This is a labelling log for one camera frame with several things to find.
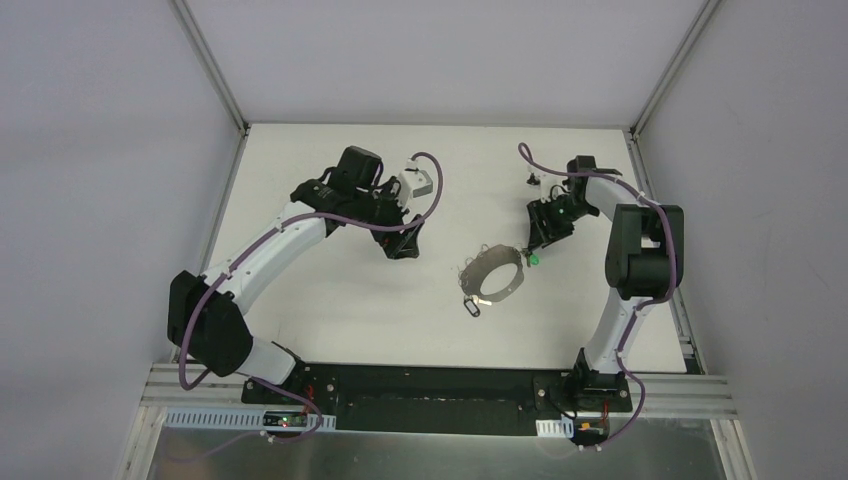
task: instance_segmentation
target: silver panel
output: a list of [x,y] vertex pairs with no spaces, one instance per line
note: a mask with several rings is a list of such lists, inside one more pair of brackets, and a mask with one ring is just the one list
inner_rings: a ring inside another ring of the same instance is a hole
[[202,461],[197,455],[236,432],[168,429],[151,480],[291,478],[334,480],[717,479],[725,478],[708,420],[643,420],[604,451],[564,439],[335,433],[292,445],[249,437]]

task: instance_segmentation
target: metal frame bar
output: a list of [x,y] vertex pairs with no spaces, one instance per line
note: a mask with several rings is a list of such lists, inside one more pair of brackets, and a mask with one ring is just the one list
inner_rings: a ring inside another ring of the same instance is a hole
[[683,36],[683,41],[680,42],[680,45],[674,52],[674,55],[672,55],[671,60],[668,62],[668,65],[665,67],[665,70],[660,76],[659,82],[657,82],[657,86],[654,87],[653,92],[651,92],[651,96],[648,97],[648,102],[642,108],[642,112],[639,113],[639,118],[633,125],[631,131],[637,139],[645,129],[645,125],[647,125],[651,116],[656,111],[660,101],[662,101],[666,93],[668,93],[669,87],[671,87],[674,83],[674,80],[680,73],[681,68],[686,64],[686,60],[689,58],[689,55],[691,55],[693,47],[701,37],[701,33],[709,24],[716,10],[723,2],[724,0],[705,0],[703,5],[701,5],[701,9],[695,16],[692,24],[689,25],[686,35]]
[[244,119],[244,115],[236,102],[232,90],[227,85],[223,73],[221,73],[218,62],[215,61],[215,57],[212,55],[209,44],[206,43],[203,32],[200,31],[200,27],[197,25],[197,20],[195,20],[187,0],[170,0],[169,3],[171,4],[171,9],[174,11],[174,15],[180,22],[180,26],[183,28],[183,32],[186,34],[186,38],[188,38],[191,44],[192,50],[194,50],[194,54],[197,55],[197,60],[206,71],[212,88],[215,89],[215,93],[218,94],[221,103],[227,109],[227,113],[229,113],[236,128],[243,135],[248,127],[247,121]]
[[[231,375],[207,380],[190,392],[184,391],[177,378],[178,366],[157,363],[150,369],[147,384],[141,397],[142,407],[198,407],[245,408],[241,403],[244,377]],[[186,368],[186,376],[194,378],[205,370],[202,365]],[[645,383],[648,396],[642,416],[645,418],[725,419],[737,418],[736,407],[730,396],[727,379],[714,375],[684,375],[643,373],[639,378]],[[633,401],[641,396],[639,386],[630,382]],[[279,405],[256,406],[279,410]],[[611,413],[611,416],[628,417],[630,413]]]
[[[639,150],[639,143],[635,140],[630,132],[624,133],[624,141],[627,144],[627,151],[630,154],[630,163],[633,165],[633,172],[636,175],[636,184],[640,191],[647,194],[647,197],[656,200],[656,195],[653,189],[653,183],[642,160],[642,154]],[[683,350],[684,358],[693,358],[698,365],[698,368],[704,373],[707,372],[707,364],[704,361],[701,351],[695,342],[695,336],[692,333],[692,324],[689,321],[689,314],[686,312],[686,305],[683,303],[683,295],[681,288],[678,287],[674,291],[669,306],[671,307],[671,316],[674,319],[677,327],[678,338],[680,339],[681,349]]]
[[727,480],[757,480],[739,420],[713,420],[710,423]]
[[167,407],[139,407],[130,432],[129,443],[120,463],[118,479],[145,480],[147,478],[153,464],[166,410]]
[[221,194],[221,200],[218,202],[218,208],[215,211],[215,223],[212,226],[212,232],[206,240],[206,245],[203,247],[203,255],[200,262],[200,271],[203,272],[209,267],[212,259],[212,251],[215,249],[215,242],[218,240],[218,233],[221,231],[221,223],[224,221],[224,212],[227,210],[227,203],[230,201],[230,194],[233,191],[233,185],[236,183],[236,175],[241,165],[241,159],[244,156],[244,149],[247,147],[247,138],[250,136],[250,127],[242,133],[239,139],[236,155],[233,158],[233,164],[230,166],[230,173],[227,175],[227,183],[224,186],[224,191]]

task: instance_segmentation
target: small metal piece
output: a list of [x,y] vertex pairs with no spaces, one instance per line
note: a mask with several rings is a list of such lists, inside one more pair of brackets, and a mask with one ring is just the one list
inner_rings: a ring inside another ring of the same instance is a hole
[[465,306],[465,309],[468,310],[468,313],[470,313],[472,317],[476,318],[480,316],[480,307],[477,306],[473,298],[466,296],[465,299],[462,301],[462,304]]

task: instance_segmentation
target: silver metal part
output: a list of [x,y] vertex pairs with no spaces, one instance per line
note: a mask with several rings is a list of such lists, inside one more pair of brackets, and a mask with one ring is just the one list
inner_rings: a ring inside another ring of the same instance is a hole
[[[189,379],[199,375],[205,367],[190,364],[187,367]],[[648,395],[640,418],[688,418],[710,420],[736,420],[736,407],[730,397],[727,379],[716,375],[682,375],[663,373],[638,373],[645,383]],[[639,385],[629,381],[630,396],[634,405],[642,392]],[[241,390],[244,377],[230,375],[215,377],[210,375],[194,390],[186,392],[180,388],[177,378],[177,365],[155,363],[150,369],[147,385],[141,396],[142,407],[228,407],[245,408],[241,403]],[[248,408],[264,408],[250,405]],[[268,405],[266,410],[280,410],[279,405]],[[628,418],[632,413],[610,413],[611,418]]]
[[[513,264],[517,270],[509,285],[498,292],[486,295],[480,291],[483,281],[490,273],[504,265]],[[476,258],[468,262],[465,269],[459,274],[459,286],[465,295],[478,299],[479,302],[500,302],[512,295],[524,282],[524,271],[521,263],[521,251],[506,245],[495,245],[488,248],[484,245],[483,250]]]

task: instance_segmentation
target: black end effector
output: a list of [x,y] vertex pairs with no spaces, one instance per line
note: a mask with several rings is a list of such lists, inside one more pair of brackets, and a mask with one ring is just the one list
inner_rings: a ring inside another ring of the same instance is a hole
[[[578,155],[574,160],[568,162],[568,172],[598,172],[621,175],[616,170],[599,169],[595,164],[595,157]],[[533,185],[531,180],[538,179],[530,176],[527,183]],[[550,202],[542,203],[534,200],[527,204],[527,213],[530,215],[530,239],[527,242],[528,252],[562,240],[574,233],[574,222],[584,215],[597,217],[600,214],[597,208],[586,202],[586,177],[569,177],[564,184],[568,193],[560,195]]]
[[[171,282],[168,340],[174,345],[182,344],[191,313],[209,289],[204,280],[183,271]],[[188,353],[215,375],[224,377],[244,363],[252,348],[253,336],[232,296],[213,292],[197,318]]]
[[562,395],[558,403],[567,411],[600,412],[604,405],[610,412],[633,410],[624,372],[598,373],[591,370],[582,348],[574,368],[563,379]]
[[[677,260],[677,285],[683,278],[683,209],[661,205],[668,217]],[[657,246],[643,247],[642,238]],[[668,291],[669,257],[659,214],[650,207],[618,205],[612,221],[605,272],[621,298],[660,298]]]
[[[382,164],[382,159],[368,150],[347,147],[339,164],[329,171],[326,184],[321,180],[308,180],[291,194],[291,201],[303,202],[318,212],[335,213],[374,225],[403,225],[403,216],[408,211],[402,210],[397,203],[400,182],[391,177],[382,185],[375,185]],[[328,236],[344,226],[342,222],[330,220],[326,224]],[[371,234],[387,258],[417,258],[418,233],[422,226],[423,223],[401,232],[372,231]]]

